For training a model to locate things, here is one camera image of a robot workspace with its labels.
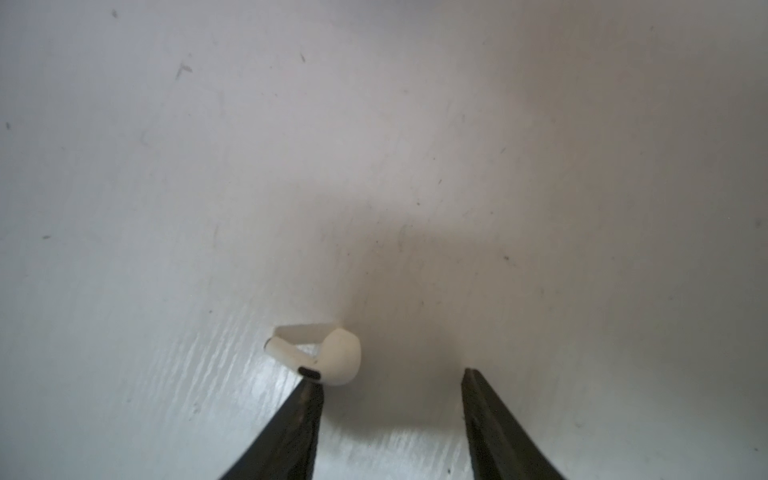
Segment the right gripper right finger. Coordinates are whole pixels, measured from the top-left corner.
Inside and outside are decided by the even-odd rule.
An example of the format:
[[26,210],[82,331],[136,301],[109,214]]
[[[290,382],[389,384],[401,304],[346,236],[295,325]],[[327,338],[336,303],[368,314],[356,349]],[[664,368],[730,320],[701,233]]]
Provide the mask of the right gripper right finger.
[[464,371],[461,394],[474,478],[564,479],[479,370]]

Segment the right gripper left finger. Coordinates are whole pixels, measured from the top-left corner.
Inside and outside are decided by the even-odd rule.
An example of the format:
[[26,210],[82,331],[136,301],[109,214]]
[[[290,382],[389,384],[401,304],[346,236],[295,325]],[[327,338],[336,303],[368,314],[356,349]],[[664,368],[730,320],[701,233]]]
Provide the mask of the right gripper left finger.
[[324,388],[300,381],[253,443],[221,478],[311,479],[324,405]]

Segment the white earbud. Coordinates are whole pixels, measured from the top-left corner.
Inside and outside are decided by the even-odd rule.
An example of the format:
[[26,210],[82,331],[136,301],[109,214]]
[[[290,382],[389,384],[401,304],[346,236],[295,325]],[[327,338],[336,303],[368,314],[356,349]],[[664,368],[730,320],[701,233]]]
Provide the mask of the white earbud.
[[277,327],[264,352],[304,379],[329,386],[350,383],[362,362],[359,338],[332,323]]

